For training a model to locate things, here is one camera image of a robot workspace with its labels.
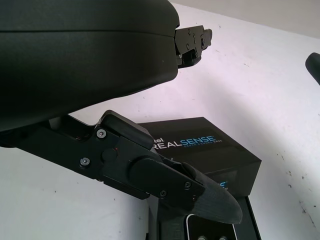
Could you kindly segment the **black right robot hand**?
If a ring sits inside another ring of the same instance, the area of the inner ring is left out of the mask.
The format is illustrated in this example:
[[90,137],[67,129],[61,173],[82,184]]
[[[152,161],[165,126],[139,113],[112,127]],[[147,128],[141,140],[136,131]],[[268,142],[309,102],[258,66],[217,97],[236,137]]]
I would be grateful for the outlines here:
[[320,54],[316,52],[311,53],[305,61],[305,67],[310,75],[320,85]]

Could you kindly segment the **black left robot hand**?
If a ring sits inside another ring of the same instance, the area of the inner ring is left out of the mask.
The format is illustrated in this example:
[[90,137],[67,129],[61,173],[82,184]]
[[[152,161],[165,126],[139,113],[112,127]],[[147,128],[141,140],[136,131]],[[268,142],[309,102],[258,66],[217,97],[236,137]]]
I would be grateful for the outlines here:
[[3,0],[0,145],[182,214],[238,224],[235,198],[159,155],[140,125],[111,110],[95,125],[71,116],[173,80],[211,41],[201,25],[180,28],[167,0]]

